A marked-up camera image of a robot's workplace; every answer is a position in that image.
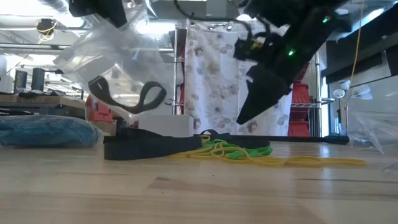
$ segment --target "metal pipe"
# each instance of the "metal pipe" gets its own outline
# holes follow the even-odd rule
[[[173,102],[172,102],[172,114],[177,114],[177,73],[178,73],[178,52],[177,52],[177,45],[178,45],[178,27],[176,25],[175,28],[175,36],[174,36],[174,79],[173,79]]]
[[[322,137],[322,114],[321,114],[321,107],[322,107],[322,97],[321,97],[321,66],[320,66],[320,56],[319,52],[315,54],[315,78],[316,78],[316,102],[317,108],[315,113],[315,137]]]
[[[70,47],[70,45],[49,45],[49,44],[11,44],[11,43],[0,43],[0,48],[3,49],[31,49],[31,50],[64,50]],[[159,48],[159,52],[172,53],[173,48]]]

